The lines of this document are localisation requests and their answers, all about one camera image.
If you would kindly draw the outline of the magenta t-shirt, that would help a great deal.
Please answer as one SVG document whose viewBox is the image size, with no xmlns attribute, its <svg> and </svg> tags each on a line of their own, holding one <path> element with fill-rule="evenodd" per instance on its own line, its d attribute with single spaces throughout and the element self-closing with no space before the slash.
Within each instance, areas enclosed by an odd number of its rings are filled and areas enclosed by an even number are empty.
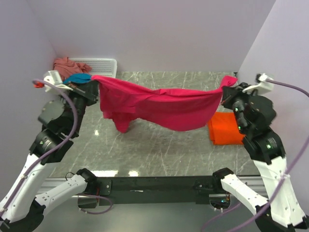
<svg viewBox="0 0 309 232">
<path fill-rule="evenodd" d="M 217 111 L 224 87 L 231 87 L 237 78 L 224 76 L 215 90 L 149 88 L 106 76 L 94 75 L 98 82 L 100 109 L 116 129 L 127 132 L 131 121 L 138 118 L 173 131 L 196 130 L 206 126 Z"/>
</svg>

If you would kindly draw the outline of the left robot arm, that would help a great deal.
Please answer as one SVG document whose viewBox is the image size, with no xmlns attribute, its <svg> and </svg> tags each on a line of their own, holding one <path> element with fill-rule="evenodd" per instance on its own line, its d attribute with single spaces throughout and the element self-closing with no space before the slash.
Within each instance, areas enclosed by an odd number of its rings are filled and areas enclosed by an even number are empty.
<svg viewBox="0 0 309 232">
<path fill-rule="evenodd" d="M 45 179 L 73 145 L 72 139 L 79 136 L 86 107 L 98 101 L 96 81 L 68 86 L 68 97 L 76 108 L 77 118 L 63 97 L 44 106 L 38 117 L 42 131 L 31 145 L 18 179 L 0 202 L 2 232 L 32 232 L 48 213 L 72 196 L 99 192 L 98 178 L 83 168 L 59 186 L 38 193 Z"/>
</svg>

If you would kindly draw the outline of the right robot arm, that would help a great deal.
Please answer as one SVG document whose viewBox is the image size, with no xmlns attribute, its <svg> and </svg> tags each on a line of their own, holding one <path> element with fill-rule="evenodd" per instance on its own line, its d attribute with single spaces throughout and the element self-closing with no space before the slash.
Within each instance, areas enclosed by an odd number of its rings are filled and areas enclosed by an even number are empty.
<svg viewBox="0 0 309 232">
<path fill-rule="evenodd" d="M 263 180 L 267 197 L 252 190 L 228 168 L 212 175 L 212 188 L 232 194 L 253 217 L 232 228 L 233 232 L 255 222 L 262 232 L 294 232 L 309 228 L 309 217 L 295 196 L 281 138 L 270 124 L 276 117 L 273 102 L 257 86 L 241 83 L 223 87 L 222 106 L 233 111 L 238 130 L 251 160 Z"/>
</svg>

